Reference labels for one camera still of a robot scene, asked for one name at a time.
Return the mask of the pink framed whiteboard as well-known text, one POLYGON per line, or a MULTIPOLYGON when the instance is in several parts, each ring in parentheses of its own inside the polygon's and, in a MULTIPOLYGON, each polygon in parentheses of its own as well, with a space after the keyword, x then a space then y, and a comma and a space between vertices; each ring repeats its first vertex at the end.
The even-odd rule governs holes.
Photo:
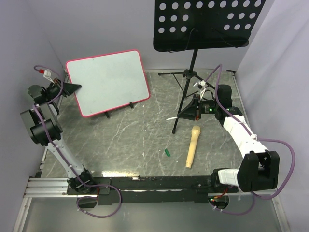
POLYGON ((149 99, 138 50, 68 60, 68 77, 81 85, 75 92, 80 113, 91 117, 149 99))

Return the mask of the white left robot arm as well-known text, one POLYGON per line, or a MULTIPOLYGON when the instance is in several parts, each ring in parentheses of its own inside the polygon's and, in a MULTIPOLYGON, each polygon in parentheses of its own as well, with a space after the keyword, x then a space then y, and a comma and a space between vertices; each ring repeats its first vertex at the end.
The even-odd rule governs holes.
POLYGON ((31 85, 28 94, 34 105, 20 115, 32 141, 50 151, 65 169, 69 187, 78 193, 90 194, 95 191, 96 183, 66 145, 63 129, 57 120, 59 108, 55 103, 60 96, 68 97, 81 88, 79 84, 64 83, 58 78, 52 80, 47 88, 31 85))

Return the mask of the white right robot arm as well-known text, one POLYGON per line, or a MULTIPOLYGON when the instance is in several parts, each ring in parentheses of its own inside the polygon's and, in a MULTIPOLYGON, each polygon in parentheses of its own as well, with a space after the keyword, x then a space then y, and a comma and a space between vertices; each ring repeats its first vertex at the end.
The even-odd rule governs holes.
POLYGON ((190 103, 177 114, 178 118, 200 120, 203 114, 214 115, 220 125, 233 138, 242 155, 238 169, 219 168, 213 170, 211 187, 222 192, 227 186, 239 187, 243 192, 275 189, 278 183, 280 157, 269 151, 248 126, 238 107, 232 105, 232 89, 229 85, 219 85, 212 100, 203 99, 206 87, 197 84, 199 93, 194 93, 190 103))

